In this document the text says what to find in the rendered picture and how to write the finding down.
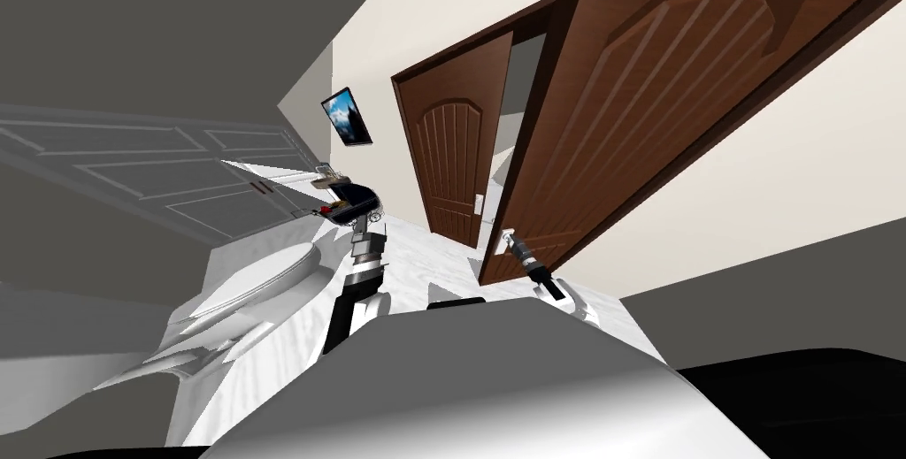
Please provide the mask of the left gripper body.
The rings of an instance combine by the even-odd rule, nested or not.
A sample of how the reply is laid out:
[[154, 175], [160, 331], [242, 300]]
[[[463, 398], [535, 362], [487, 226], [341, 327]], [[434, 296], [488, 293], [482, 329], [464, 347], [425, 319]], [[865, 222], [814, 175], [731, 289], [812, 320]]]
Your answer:
[[379, 262], [382, 258], [387, 236], [382, 233], [355, 233], [352, 237], [350, 255], [354, 265]]

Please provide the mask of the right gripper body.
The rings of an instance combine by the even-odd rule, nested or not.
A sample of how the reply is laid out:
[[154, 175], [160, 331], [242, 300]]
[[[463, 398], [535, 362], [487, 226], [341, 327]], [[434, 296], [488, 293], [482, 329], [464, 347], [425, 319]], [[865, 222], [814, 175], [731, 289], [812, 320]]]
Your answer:
[[527, 273], [537, 271], [543, 267], [543, 265], [536, 260], [531, 249], [515, 235], [509, 237], [509, 249]]

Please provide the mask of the black basket on wheels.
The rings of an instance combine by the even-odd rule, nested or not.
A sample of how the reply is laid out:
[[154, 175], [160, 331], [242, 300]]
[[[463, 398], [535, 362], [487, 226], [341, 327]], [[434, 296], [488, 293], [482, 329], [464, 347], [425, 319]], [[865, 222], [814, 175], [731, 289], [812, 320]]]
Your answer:
[[337, 200], [328, 205], [312, 210], [312, 215], [328, 219], [338, 226], [354, 226], [357, 221], [367, 219], [378, 222], [383, 217], [383, 208], [379, 197], [368, 187], [339, 180], [325, 184]]

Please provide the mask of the white toilet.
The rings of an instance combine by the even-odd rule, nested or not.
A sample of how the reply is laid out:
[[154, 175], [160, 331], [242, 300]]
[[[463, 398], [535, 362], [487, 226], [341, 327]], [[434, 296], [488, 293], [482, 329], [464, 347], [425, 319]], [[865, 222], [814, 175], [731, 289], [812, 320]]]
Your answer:
[[281, 249], [240, 269], [186, 317], [173, 321], [159, 348], [102, 387], [165, 372], [202, 379], [223, 369], [311, 302], [330, 283], [351, 247], [348, 237]]

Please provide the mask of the brown panelled door leaf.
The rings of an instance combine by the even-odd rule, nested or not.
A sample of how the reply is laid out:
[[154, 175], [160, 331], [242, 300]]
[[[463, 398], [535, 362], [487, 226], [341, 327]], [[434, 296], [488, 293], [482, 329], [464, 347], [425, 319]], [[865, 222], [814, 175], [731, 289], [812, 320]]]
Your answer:
[[474, 248], [500, 118], [512, 33], [393, 76], [429, 230]]
[[561, 266], [858, 0], [556, 0], [492, 237]]

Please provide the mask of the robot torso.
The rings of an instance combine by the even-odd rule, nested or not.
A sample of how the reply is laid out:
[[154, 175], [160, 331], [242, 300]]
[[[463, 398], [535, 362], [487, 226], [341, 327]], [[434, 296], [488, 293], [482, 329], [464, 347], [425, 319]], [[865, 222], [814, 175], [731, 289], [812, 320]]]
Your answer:
[[768, 459], [666, 363], [535, 300], [377, 317], [200, 459]]

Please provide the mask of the grey panelled cupboard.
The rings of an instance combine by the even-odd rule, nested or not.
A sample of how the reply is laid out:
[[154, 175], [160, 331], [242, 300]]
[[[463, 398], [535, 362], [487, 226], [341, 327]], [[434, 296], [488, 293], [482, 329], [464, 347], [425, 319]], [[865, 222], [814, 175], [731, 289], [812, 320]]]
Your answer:
[[320, 206], [265, 174], [316, 164], [279, 126], [0, 103], [0, 161], [213, 247]]

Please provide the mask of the blue framed wall picture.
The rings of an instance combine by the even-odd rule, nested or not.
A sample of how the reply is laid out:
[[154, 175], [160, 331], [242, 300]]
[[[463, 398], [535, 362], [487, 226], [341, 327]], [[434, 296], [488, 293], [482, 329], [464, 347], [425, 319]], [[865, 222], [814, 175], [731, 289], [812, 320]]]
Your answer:
[[331, 95], [320, 106], [345, 146], [372, 144], [372, 138], [349, 87]]

